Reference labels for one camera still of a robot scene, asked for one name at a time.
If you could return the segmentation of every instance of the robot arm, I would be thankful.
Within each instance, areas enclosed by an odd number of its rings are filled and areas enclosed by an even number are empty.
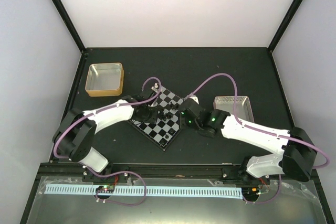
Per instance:
[[[61,122],[60,127],[52,138],[53,142],[55,143],[73,122],[85,115],[93,113],[92,116],[76,125],[62,139],[58,150],[65,156],[68,156],[72,162],[81,163],[91,167],[96,172],[101,172],[106,168],[109,161],[92,147],[95,134],[115,123],[129,119],[134,119],[139,122],[156,122],[158,111],[157,108],[151,107],[151,104],[120,106],[123,103],[145,101],[153,97],[154,94],[155,91],[146,89],[139,95],[124,97],[114,103],[114,108],[99,113],[95,111],[71,110]]]
[[[250,123],[221,110],[206,111],[193,99],[185,100],[179,107],[184,124],[198,131],[199,134],[214,137],[219,134],[225,138],[240,140],[269,151],[262,157],[247,157],[242,169],[250,176],[260,178],[265,175],[286,174],[292,179],[306,182],[310,178],[316,152],[309,147],[297,144],[279,135],[295,137],[312,144],[304,130],[294,127],[291,131],[278,130]],[[247,124],[259,131],[251,130]]]

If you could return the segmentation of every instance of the black table surface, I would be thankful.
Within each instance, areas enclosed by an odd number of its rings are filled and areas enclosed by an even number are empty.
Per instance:
[[[236,80],[238,95],[250,98],[255,122],[291,129],[271,56],[266,48],[90,48],[73,107],[96,109],[125,95],[141,91],[143,82],[158,77],[162,85],[185,97],[206,78],[228,73]],[[89,66],[120,62],[124,68],[123,93],[118,97],[89,97],[85,91]],[[230,80],[218,77],[196,95],[206,109],[216,96],[233,95]],[[113,163],[128,164],[240,164],[245,156],[268,152],[237,140],[206,138],[191,129],[182,130],[162,151],[128,122],[112,125],[95,135],[94,148]]]

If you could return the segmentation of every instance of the metal tray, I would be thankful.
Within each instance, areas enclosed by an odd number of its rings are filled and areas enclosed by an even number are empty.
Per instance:
[[[215,97],[214,108],[233,114],[234,98],[235,97]],[[254,123],[250,99],[248,97],[237,97],[237,116],[243,120]]]
[[[124,70],[121,63],[92,64],[85,90],[91,97],[105,97],[122,93]]]

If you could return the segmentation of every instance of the white wall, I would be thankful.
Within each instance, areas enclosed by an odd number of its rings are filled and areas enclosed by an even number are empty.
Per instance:
[[[292,0],[62,0],[87,47],[267,47]]]
[[[80,52],[51,0],[0,0],[0,10],[0,223],[18,224]]]
[[[331,156],[318,173],[336,218],[336,0],[304,0],[274,56],[295,123]]]

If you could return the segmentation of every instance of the black corner post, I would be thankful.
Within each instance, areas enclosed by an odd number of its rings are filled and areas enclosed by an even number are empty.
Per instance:
[[[71,19],[70,19],[67,11],[65,10],[62,1],[61,0],[52,0],[52,2],[54,3],[57,11],[61,15],[65,25],[67,26],[71,36],[73,37],[75,43],[77,44],[77,47],[78,47],[79,51],[84,52],[86,48],[85,48],[82,40],[80,39],[80,37],[79,37]]]
[[[291,3],[284,19],[282,20],[277,32],[275,33],[271,43],[269,44],[269,46],[267,48],[270,53],[272,53],[274,51],[275,47],[278,45],[281,37],[285,33],[290,21],[294,17],[294,15],[295,15],[296,11],[298,10],[302,1],[303,0],[293,0],[293,2]]]

